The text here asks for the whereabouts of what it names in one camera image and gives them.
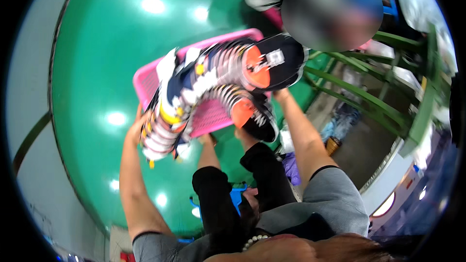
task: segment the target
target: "green painted floor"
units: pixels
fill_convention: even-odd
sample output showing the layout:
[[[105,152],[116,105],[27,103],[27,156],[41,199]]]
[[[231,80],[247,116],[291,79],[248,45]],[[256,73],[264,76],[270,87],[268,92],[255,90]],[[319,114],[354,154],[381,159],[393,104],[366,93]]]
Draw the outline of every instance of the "green painted floor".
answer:
[[[243,0],[152,0],[156,4],[151,12],[142,2],[71,0],[56,45],[52,104],[58,143],[77,195],[106,231],[112,224],[126,226],[117,181],[123,139],[138,104],[132,85],[136,70],[173,47],[227,32],[249,27],[265,35],[278,32]],[[312,67],[323,68],[326,62],[325,56],[319,57]],[[303,80],[291,91],[303,108],[314,97]],[[125,116],[121,125],[108,122],[114,113]],[[282,112],[276,114],[281,123]],[[251,183],[252,175],[239,165],[242,150],[233,130],[215,133],[216,152],[230,182]],[[202,229],[189,204],[199,155],[200,144],[194,141],[182,161],[168,157],[151,170],[141,158],[147,191],[154,203],[166,197],[166,204],[158,208],[179,235]]]

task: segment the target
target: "hand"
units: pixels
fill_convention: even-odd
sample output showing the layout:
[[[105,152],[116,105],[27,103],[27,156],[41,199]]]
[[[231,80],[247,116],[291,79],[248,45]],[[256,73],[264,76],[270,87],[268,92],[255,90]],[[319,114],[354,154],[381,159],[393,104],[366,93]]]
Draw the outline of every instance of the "hand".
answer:
[[[125,142],[130,142],[132,145],[137,146],[141,137],[141,128],[143,124],[149,119],[151,110],[148,110],[145,114],[142,114],[143,106],[139,104],[137,106],[136,119],[134,123],[126,133]]]
[[[278,103],[283,103],[288,97],[291,96],[290,91],[288,88],[283,88],[281,90],[277,90],[273,92],[274,98]]]

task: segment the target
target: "green metal rack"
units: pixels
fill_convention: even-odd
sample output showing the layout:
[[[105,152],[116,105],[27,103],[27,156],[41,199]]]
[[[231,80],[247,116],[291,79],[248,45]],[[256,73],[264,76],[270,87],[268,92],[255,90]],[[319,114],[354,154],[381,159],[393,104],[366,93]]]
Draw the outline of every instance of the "green metal rack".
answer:
[[[428,124],[432,119],[435,103],[441,106],[448,106],[450,98],[450,84],[445,77],[442,77],[443,63],[438,52],[435,26],[430,25],[430,33],[426,39],[421,41],[413,41],[386,32],[377,32],[373,39],[393,47],[395,57],[383,57],[354,51],[342,53],[328,52],[326,54],[333,57],[336,61],[352,67],[363,75],[369,74],[383,82],[378,97],[330,73],[314,69],[308,65],[304,68],[304,77],[313,89],[330,94],[348,103],[376,120],[396,136],[403,138],[405,144],[400,151],[400,155],[405,157],[421,143]],[[418,54],[422,59],[420,64],[410,61],[409,53]],[[313,58],[318,54],[321,54],[321,52],[317,51],[311,54],[309,58]],[[373,65],[374,62],[390,65],[390,69],[382,71]],[[410,70],[416,77],[425,77],[427,79],[421,101],[416,98],[414,90],[395,77],[393,67],[396,66]],[[310,74],[319,77],[319,80],[324,79],[353,93],[362,100],[362,103],[359,104],[335,91],[318,85],[316,81],[312,80]],[[383,99],[390,87],[402,92],[410,100],[411,104],[417,108],[417,112],[411,112],[410,114],[403,113],[385,103]]]

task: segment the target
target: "pink plastic basket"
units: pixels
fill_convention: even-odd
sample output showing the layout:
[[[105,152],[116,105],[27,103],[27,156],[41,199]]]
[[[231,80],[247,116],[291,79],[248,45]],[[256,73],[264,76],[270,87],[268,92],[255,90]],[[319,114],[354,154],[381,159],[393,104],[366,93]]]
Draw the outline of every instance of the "pink plastic basket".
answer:
[[[264,38],[260,30],[247,29],[239,32],[232,32],[215,38],[210,38],[199,43],[180,49],[177,53],[179,58],[183,58],[189,48],[205,48],[212,44],[234,40],[236,38],[248,37],[259,41]],[[133,77],[133,85],[136,90],[137,97],[146,109],[149,105],[155,91],[158,88],[157,64],[162,58],[150,62],[147,65],[139,68]],[[197,138],[203,134],[210,133],[226,126],[232,125],[233,122],[227,116],[224,107],[218,100],[209,100],[201,103],[196,109],[192,120],[191,137]]]

